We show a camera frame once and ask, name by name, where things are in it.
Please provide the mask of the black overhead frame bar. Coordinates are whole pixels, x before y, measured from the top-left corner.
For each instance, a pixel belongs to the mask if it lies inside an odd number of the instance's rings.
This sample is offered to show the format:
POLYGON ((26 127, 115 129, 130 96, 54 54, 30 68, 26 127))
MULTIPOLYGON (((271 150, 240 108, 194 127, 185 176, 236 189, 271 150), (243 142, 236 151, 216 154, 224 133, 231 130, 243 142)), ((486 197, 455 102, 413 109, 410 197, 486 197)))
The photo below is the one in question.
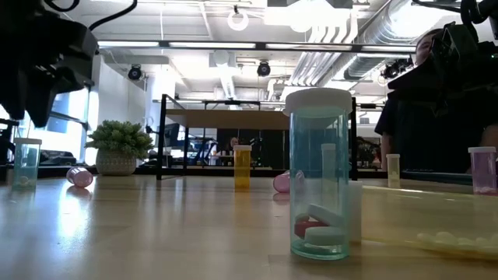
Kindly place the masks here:
POLYGON ((99 40, 100 48, 227 50, 227 51, 310 51, 364 54, 414 54, 414 45, 344 44, 303 42, 233 42, 233 41, 168 41, 168 40, 99 40))

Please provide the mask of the pink pill bottle white cap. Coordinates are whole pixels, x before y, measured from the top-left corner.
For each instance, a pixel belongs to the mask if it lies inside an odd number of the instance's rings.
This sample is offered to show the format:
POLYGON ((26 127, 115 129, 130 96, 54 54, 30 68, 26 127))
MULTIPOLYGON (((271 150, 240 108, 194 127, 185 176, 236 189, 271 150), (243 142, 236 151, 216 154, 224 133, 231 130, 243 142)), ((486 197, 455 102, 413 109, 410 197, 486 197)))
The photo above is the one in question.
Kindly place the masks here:
POLYGON ((74 166, 66 173, 67 180, 75 187, 88 187, 93 182, 93 175, 85 167, 74 166))
POLYGON ((474 194, 498 194, 498 173, 496 171, 496 148, 492 146, 471 147, 472 186, 474 194))
POLYGON ((289 170, 279 174, 273 179, 272 186, 278 193, 289 193, 291 191, 291 184, 296 188, 303 187, 305 181, 304 173, 299 170, 295 177, 291 177, 289 170))

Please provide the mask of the green plant in white pot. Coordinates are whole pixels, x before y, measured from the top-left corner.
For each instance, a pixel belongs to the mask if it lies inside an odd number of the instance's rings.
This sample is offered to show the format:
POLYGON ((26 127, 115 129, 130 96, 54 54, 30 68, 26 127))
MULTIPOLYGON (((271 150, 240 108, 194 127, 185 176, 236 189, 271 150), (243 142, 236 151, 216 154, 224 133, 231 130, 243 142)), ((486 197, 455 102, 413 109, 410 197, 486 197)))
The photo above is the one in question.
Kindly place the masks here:
POLYGON ((137 161, 146 159, 153 148, 152 138, 140 123, 105 120, 98 124, 85 144, 96 150, 96 170, 103 176, 129 176, 137 161))

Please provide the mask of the teal pill bottle white cap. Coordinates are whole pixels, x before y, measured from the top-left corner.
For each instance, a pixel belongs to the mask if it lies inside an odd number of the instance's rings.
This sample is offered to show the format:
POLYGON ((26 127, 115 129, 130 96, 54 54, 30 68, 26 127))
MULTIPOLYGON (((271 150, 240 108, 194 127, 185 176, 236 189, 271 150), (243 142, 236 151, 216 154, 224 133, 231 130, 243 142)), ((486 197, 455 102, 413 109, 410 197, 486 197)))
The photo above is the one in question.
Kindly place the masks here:
POLYGON ((40 146, 37 138, 15 138, 13 190, 35 190, 40 162, 40 146))

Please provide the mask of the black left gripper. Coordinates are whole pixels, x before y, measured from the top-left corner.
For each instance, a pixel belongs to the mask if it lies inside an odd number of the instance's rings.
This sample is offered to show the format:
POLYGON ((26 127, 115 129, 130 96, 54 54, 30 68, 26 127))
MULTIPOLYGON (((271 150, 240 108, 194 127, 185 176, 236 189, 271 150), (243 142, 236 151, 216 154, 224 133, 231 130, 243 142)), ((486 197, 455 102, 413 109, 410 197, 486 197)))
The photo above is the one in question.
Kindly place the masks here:
POLYGON ((0 104, 11 119, 22 120, 26 98, 34 126, 45 127, 58 93, 94 84, 96 53, 97 40, 81 23, 54 15, 0 15, 0 104))

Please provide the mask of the wooden shelf with black legs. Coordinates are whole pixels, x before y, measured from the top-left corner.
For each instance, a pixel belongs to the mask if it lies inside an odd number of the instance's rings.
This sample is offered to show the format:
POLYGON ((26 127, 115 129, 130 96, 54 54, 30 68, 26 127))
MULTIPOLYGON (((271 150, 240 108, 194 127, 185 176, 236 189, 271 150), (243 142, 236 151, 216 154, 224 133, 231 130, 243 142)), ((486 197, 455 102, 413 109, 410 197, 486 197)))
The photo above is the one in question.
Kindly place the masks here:
MULTIPOLYGON (((160 100, 160 133, 164 133, 167 118, 185 127, 188 133, 191 128, 215 128, 236 129, 255 131, 281 131, 281 163, 273 166, 270 170, 259 169, 253 172, 255 177, 270 177, 283 171, 289 166, 289 118, 282 111, 267 110, 187 110, 183 107, 168 109, 167 101, 170 96, 163 94, 160 100)), ((222 167, 207 168, 203 165, 197 166, 191 163, 188 157, 188 145, 190 139, 184 139, 184 155, 182 165, 178 168, 162 167, 162 159, 165 157, 163 148, 166 147, 164 140, 159 140, 158 163, 156 164, 156 178, 159 180, 163 175, 179 176, 214 176, 228 177, 233 171, 222 167)))

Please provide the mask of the small dark monitor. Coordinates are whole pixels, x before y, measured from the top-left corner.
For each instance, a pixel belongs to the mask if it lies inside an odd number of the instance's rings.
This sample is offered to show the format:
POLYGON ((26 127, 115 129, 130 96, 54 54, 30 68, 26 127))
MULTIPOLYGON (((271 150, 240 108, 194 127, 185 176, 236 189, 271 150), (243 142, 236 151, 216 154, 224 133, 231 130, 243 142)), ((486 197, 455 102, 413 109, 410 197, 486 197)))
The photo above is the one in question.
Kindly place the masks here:
POLYGON ((178 146, 179 124, 166 124, 164 127, 164 145, 166 147, 178 146))

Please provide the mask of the yellow pill bottle white cap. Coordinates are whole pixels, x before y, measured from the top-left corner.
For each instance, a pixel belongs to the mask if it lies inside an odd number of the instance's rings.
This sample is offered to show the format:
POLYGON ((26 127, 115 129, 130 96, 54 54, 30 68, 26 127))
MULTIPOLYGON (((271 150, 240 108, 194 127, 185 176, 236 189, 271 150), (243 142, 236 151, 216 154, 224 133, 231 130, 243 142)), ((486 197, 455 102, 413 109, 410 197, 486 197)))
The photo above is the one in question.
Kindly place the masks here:
POLYGON ((400 155, 399 154, 387 154, 387 173, 388 173, 388 186, 389 188, 400 188, 400 155))
POLYGON ((498 197, 361 183, 361 237, 498 261, 498 197))

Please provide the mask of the orange pill bottle white cap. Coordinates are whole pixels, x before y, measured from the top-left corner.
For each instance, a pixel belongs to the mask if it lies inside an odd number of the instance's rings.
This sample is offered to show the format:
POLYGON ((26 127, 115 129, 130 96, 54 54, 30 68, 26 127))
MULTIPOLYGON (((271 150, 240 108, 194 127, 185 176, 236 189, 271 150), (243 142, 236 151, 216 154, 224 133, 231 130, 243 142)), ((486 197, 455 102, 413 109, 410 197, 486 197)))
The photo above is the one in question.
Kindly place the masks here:
POLYGON ((250 145, 235 145, 233 147, 235 191, 248 191, 250 189, 251 151, 250 145))

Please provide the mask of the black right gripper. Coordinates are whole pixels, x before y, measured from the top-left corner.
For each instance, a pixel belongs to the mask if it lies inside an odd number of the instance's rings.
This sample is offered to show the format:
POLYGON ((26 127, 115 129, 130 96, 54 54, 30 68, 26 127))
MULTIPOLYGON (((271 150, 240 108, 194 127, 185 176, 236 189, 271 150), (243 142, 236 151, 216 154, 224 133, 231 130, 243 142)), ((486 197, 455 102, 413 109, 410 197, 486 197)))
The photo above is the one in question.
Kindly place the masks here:
POLYGON ((433 112, 447 112, 447 101, 468 92, 498 90, 498 45, 480 42, 474 26, 448 23, 433 37, 431 60, 388 83, 389 100, 436 102, 433 112))

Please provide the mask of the teal pill bottle red tablet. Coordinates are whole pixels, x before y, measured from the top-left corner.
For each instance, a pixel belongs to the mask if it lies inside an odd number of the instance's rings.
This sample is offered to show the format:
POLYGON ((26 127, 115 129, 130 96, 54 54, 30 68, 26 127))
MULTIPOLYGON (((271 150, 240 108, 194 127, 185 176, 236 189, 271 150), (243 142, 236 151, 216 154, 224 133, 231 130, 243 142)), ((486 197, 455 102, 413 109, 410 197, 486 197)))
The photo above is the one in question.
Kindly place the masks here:
POLYGON ((349 115, 343 89, 286 97, 289 118, 290 250, 320 261, 349 256, 349 115))

